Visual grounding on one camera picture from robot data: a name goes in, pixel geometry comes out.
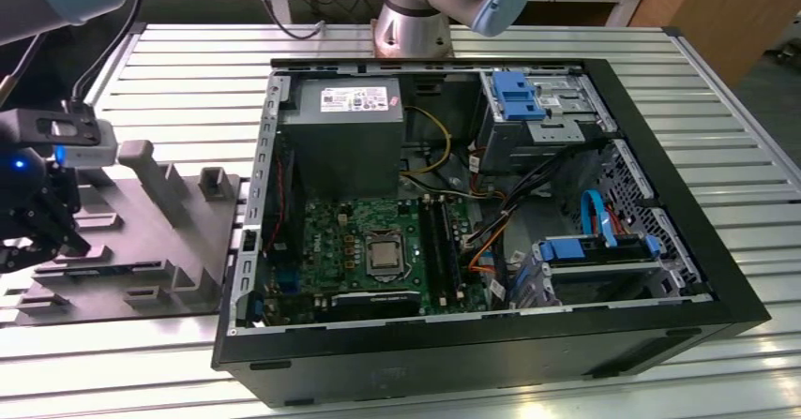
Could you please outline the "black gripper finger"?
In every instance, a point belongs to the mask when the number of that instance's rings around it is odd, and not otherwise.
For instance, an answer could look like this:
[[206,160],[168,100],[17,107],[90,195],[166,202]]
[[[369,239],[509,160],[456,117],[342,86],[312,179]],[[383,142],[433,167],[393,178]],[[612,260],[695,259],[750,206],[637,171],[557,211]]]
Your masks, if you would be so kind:
[[1,273],[10,274],[43,262],[43,247],[35,243],[11,246],[1,243]]
[[31,241],[67,257],[82,257],[90,244],[77,232],[73,215],[79,211],[79,195],[73,173],[49,173],[31,198],[29,224]]

